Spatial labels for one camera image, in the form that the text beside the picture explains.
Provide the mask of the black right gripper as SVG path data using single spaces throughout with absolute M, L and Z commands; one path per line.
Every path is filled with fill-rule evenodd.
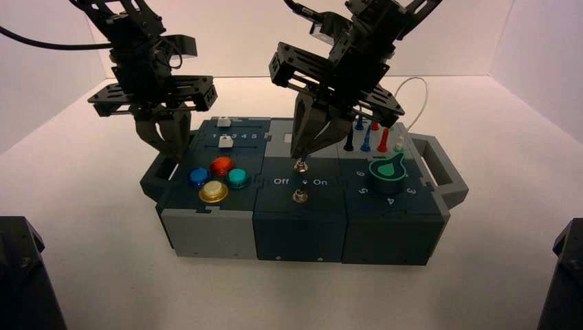
M 394 95 L 380 85 L 388 71 L 386 59 L 373 52 L 363 54 L 340 37 L 329 57 L 280 42 L 268 65 L 271 81 L 297 91 L 290 156 L 302 158 L 345 138 L 352 129 L 354 109 L 370 111 L 363 116 L 391 127 L 405 114 Z M 340 114 L 319 114 L 317 104 L 332 106 Z

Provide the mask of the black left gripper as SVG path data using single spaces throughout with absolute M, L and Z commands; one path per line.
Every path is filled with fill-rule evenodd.
M 181 162 L 188 148 L 191 124 L 191 114 L 185 111 L 208 111 L 217 99 L 212 76 L 173 74 L 185 56 L 194 54 L 193 48 L 176 45 L 155 45 L 132 53 L 113 49 L 112 70 L 117 82 L 103 87 L 88 103 L 101 117 L 112 116 L 123 106 L 138 118 L 152 118 L 162 112 L 162 136 L 152 119 L 136 119 L 136 132 L 148 145 Z

